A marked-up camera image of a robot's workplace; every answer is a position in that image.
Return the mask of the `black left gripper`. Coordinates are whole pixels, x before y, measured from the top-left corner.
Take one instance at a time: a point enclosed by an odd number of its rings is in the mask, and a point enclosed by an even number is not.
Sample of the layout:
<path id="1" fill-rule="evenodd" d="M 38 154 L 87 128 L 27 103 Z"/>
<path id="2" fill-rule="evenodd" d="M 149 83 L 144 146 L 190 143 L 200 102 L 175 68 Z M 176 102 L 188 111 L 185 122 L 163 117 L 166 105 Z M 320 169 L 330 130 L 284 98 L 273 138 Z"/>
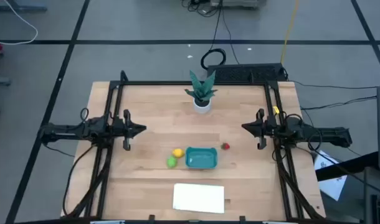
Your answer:
<path id="1" fill-rule="evenodd" d="M 145 125 L 132 123 L 131 114 L 129 110 L 123 111 L 123 119 L 118 119 L 115 122 L 115 137 L 124 137 L 123 148 L 126 151 L 131 149 L 130 140 L 133 139 L 133 127 L 134 133 L 139 134 L 147 129 Z"/>

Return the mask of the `white printed paper sheet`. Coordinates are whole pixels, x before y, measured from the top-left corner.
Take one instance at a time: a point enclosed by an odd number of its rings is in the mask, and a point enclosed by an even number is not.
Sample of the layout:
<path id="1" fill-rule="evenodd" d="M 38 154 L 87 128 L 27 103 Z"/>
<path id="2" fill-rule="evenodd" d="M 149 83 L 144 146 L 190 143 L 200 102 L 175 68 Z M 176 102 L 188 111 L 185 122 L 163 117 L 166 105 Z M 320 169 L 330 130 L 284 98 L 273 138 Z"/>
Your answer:
<path id="1" fill-rule="evenodd" d="M 319 151 L 319 153 L 317 154 L 314 160 L 314 168 L 317 171 L 319 169 L 332 166 L 333 164 L 338 164 L 338 163 L 339 162 L 335 158 L 329 156 L 323 151 Z M 331 197 L 333 200 L 338 201 L 342 193 L 342 190 L 344 188 L 346 178 L 347 176 L 343 175 L 335 179 L 319 181 L 319 188 L 327 196 Z"/>

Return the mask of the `green plant in white pot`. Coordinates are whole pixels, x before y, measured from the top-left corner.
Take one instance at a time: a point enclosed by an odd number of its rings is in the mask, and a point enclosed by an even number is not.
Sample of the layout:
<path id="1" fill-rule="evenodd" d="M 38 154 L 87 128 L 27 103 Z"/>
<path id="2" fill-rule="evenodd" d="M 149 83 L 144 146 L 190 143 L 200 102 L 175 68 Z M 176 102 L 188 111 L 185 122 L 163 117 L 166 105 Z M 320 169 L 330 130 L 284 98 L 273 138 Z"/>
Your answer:
<path id="1" fill-rule="evenodd" d="M 197 113 L 206 114 L 211 109 L 211 98 L 217 90 L 213 90 L 216 72 L 207 77 L 202 83 L 193 71 L 189 71 L 193 91 L 185 89 L 184 91 L 193 97 L 193 106 Z"/>

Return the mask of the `teal plastic tupperware container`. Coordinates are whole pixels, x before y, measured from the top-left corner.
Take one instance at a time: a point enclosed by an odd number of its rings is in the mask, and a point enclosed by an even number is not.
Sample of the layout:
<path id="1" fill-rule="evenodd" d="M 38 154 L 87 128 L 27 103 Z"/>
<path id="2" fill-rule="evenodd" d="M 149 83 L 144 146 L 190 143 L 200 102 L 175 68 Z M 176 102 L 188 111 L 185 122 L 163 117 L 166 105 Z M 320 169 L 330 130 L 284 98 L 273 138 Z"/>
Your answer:
<path id="1" fill-rule="evenodd" d="M 215 169 L 217 166 L 217 150 L 213 147 L 188 147 L 185 163 L 189 169 Z"/>

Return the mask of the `grey equipment box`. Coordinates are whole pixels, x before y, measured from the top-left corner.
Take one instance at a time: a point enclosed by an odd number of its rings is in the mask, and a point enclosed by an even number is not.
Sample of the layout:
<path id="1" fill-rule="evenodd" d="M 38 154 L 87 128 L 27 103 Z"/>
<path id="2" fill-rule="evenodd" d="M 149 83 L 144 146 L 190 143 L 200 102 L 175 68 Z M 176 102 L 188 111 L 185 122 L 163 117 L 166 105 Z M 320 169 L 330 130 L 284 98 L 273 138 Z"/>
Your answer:
<path id="1" fill-rule="evenodd" d="M 364 224 L 380 224 L 380 170 L 364 170 Z"/>

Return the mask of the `black beam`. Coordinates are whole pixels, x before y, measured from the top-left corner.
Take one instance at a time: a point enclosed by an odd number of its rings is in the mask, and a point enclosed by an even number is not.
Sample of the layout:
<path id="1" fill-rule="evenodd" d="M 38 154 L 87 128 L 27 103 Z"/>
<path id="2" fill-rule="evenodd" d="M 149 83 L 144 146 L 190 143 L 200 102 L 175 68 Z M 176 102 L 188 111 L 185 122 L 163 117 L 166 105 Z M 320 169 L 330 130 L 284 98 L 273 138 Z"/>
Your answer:
<path id="1" fill-rule="evenodd" d="M 318 153 L 318 155 L 331 164 L 330 166 L 326 166 L 315 171 L 318 181 L 335 179 L 344 175 L 353 175 L 362 172 L 367 167 L 379 169 L 378 152 L 373 152 L 355 159 L 337 163 L 324 154 Z"/>

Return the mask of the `grey device box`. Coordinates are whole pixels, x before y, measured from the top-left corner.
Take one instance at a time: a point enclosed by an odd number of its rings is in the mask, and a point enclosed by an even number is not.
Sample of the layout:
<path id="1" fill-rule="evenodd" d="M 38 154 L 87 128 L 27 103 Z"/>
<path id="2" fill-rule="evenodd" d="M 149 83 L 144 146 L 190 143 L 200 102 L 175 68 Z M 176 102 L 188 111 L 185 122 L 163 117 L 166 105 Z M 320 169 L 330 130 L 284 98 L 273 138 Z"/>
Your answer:
<path id="1" fill-rule="evenodd" d="M 267 0 L 209 0 L 213 7 L 244 7 L 256 9 L 267 2 Z"/>

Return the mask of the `grey table foot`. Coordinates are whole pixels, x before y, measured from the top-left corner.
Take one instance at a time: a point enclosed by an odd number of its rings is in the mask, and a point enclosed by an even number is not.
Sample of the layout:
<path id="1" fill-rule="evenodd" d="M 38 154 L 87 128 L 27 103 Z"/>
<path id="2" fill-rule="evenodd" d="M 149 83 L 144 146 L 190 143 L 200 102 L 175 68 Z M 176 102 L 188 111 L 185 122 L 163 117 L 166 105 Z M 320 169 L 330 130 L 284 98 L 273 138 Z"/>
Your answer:
<path id="1" fill-rule="evenodd" d="M 25 5 L 20 4 L 17 0 L 2 0 L 4 4 L 0 4 L 0 12 L 12 12 L 15 10 L 16 12 L 46 12 L 47 7 L 43 5 Z"/>

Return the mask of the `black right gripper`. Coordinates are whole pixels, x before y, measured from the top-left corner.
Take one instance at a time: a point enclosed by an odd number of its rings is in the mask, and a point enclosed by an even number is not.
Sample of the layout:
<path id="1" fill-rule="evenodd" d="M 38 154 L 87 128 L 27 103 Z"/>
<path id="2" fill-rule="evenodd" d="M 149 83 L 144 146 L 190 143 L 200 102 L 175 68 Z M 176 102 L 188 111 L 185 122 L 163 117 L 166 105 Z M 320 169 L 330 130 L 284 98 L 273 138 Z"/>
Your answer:
<path id="1" fill-rule="evenodd" d="M 256 113 L 256 120 L 241 124 L 241 126 L 248 131 L 251 135 L 256 136 L 256 129 L 253 127 L 257 122 L 257 137 L 259 138 L 259 143 L 257 144 L 257 149 L 264 149 L 267 145 L 266 136 L 272 138 L 273 131 L 275 128 L 275 117 L 267 116 L 266 120 L 263 120 L 265 115 L 264 109 L 259 109 Z"/>

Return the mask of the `white folded cloth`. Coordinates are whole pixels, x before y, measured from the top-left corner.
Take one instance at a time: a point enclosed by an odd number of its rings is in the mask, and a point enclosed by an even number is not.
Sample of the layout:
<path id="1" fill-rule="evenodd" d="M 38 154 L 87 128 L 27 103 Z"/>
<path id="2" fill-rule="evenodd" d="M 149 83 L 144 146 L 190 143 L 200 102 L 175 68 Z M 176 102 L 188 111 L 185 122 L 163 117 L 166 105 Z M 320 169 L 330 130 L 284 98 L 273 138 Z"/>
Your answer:
<path id="1" fill-rule="evenodd" d="M 174 184 L 173 209 L 192 212 L 225 212 L 224 186 Z"/>

